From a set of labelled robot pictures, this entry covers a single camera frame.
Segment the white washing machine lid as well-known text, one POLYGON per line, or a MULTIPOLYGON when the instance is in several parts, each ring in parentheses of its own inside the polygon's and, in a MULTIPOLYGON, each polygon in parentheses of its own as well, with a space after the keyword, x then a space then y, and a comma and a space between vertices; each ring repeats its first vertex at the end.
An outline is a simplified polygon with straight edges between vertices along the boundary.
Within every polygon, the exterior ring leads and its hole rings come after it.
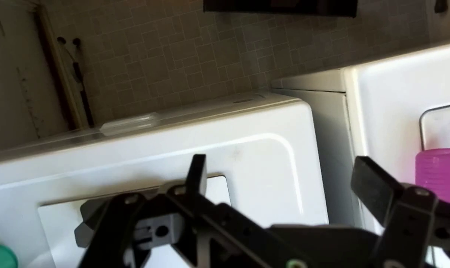
MULTIPOLYGON (((56 268, 77 268, 93 234, 83 222, 111 197, 59 202, 38 209, 56 268)), ((145 268, 187 268, 187 265, 171 246, 161 246, 152 252, 145 268)))

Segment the white dryer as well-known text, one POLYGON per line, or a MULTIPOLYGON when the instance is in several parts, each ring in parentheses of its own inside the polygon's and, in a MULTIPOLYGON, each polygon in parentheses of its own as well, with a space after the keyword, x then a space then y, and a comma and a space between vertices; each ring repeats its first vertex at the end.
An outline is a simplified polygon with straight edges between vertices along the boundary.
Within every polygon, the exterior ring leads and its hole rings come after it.
POLYGON ((415 183, 419 118, 450 105, 450 44, 271 82, 312 109, 329 222, 375 233, 382 226, 351 190, 356 156, 415 183))

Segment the black shelf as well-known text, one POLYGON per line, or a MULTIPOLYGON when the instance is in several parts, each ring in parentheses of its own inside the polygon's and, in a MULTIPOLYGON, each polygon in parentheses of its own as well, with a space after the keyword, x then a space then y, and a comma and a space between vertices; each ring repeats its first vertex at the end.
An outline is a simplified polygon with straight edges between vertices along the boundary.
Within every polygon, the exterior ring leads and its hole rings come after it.
POLYGON ((355 17, 358 0, 203 0, 204 12, 355 17))

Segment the white dryer lid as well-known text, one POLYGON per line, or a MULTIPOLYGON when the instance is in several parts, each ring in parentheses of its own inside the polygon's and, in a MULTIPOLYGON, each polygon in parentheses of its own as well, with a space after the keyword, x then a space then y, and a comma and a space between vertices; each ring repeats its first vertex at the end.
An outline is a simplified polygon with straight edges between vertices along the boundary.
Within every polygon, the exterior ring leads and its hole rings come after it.
POLYGON ((424 111, 419 128, 422 151, 450 148, 450 105, 424 111))

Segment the white washing machine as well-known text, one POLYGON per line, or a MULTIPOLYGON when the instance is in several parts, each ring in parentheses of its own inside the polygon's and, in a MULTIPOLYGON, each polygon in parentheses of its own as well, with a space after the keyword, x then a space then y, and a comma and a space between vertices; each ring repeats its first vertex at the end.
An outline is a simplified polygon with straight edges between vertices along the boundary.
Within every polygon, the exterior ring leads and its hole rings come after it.
POLYGON ((240 94, 109 122, 0 152, 0 245, 19 268, 56 268, 38 209, 133 190, 152 194, 207 156, 206 197, 262 227, 329 222, 310 105, 240 94))

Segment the purple ribbed plastic cup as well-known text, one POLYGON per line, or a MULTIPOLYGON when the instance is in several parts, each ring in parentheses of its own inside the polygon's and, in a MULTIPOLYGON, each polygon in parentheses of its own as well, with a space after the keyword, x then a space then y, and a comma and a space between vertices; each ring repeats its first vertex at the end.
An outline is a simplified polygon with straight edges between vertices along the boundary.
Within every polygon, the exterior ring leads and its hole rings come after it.
POLYGON ((450 203, 450 148, 425 150, 415 157, 415 183, 450 203))

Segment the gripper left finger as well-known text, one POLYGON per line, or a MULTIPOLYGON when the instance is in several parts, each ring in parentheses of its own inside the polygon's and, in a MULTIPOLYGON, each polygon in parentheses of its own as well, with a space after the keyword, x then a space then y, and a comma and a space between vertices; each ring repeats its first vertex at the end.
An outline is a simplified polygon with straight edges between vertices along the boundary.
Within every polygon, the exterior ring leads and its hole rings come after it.
POLYGON ((230 205, 204 192, 206 155, 196 154, 184 181, 107 197, 77 268, 145 268, 169 245, 193 268, 308 268, 308 258, 230 205))

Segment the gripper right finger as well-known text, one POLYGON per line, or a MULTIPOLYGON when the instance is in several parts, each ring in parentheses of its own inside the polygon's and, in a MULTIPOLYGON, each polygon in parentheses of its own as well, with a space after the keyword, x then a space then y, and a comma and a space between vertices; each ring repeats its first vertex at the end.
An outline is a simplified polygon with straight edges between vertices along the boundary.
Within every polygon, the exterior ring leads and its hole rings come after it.
POLYGON ((368 156, 357 156, 351 189, 383 227, 370 254, 370 268, 435 268, 428 248, 450 259, 450 203, 416 185, 403 185, 368 156))

